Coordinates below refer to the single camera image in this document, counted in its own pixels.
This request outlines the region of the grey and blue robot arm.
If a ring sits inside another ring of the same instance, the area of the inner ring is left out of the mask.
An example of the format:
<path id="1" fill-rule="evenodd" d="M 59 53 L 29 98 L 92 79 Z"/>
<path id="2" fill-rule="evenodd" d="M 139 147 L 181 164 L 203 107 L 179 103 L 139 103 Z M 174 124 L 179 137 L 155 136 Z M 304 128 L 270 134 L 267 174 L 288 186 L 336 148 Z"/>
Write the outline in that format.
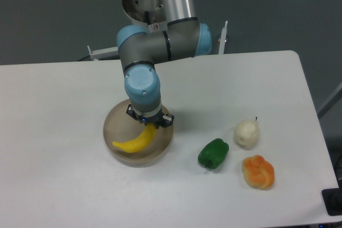
<path id="1" fill-rule="evenodd" d="M 206 55 L 212 48 L 208 25 L 198 21 L 193 0 L 130 0 L 145 26 L 130 25 L 116 36 L 127 114 L 142 124 L 166 128 L 174 117 L 162 110 L 155 65 Z"/>

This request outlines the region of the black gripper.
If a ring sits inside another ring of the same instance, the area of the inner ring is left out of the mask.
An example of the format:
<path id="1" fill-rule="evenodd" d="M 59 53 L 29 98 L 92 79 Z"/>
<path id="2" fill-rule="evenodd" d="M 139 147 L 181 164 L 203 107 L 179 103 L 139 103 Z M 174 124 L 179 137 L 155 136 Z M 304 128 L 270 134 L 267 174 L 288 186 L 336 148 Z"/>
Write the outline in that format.
<path id="1" fill-rule="evenodd" d="M 139 123 L 154 124 L 157 129 L 160 127 L 168 128 L 174 122 L 174 115 L 163 113 L 162 108 L 151 112 L 140 112 L 134 109 L 132 104 L 129 104 L 126 113 Z"/>

